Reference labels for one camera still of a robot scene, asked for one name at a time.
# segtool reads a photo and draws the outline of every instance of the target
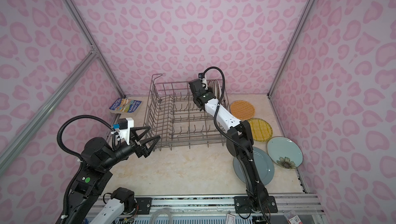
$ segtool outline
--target dish rack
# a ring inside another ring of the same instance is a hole
[[[151,77],[150,91],[147,99],[144,126],[151,126],[146,137],[160,135],[155,148],[224,143],[213,123],[213,117],[200,111],[192,100],[192,93],[187,81],[158,82],[162,74]],[[222,80],[208,80],[208,86],[220,86]],[[222,105],[229,110],[229,101],[225,91]]]

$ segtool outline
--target paper tag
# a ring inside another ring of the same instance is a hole
[[[303,224],[298,215],[291,217],[288,221],[290,222],[290,224]]]
[[[225,224],[235,224],[235,216],[231,214],[227,214],[225,219]]]

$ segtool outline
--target pink wallpaper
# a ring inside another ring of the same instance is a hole
[[[88,52],[62,0],[0,0],[0,154]]]
[[[319,0],[274,97],[331,223],[396,223],[396,0]]]
[[[75,2],[127,94],[147,94],[153,73],[185,81],[209,66],[229,93],[267,93],[306,0]]]
[[[1,223],[55,223],[67,184],[79,166],[76,157],[58,147],[58,129],[69,118],[82,114],[111,122],[114,116],[107,108],[116,98],[113,85],[95,61],[0,178]],[[82,152],[89,139],[106,132],[101,123],[82,119],[66,128],[63,142]]]

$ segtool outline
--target yellow woven placemat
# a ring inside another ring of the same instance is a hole
[[[272,127],[260,118],[251,118],[250,123],[253,139],[258,142],[268,142],[272,137]]]
[[[253,105],[244,100],[237,100],[233,102],[230,106],[230,109],[231,114],[241,120],[248,120],[254,116],[254,113],[256,113]]]

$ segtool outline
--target flower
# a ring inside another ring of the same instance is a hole
[[[279,160],[276,161],[278,165],[281,167],[287,168],[287,169],[294,169],[296,168],[296,164],[294,162],[291,162],[289,158],[285,157],[279,157]]]

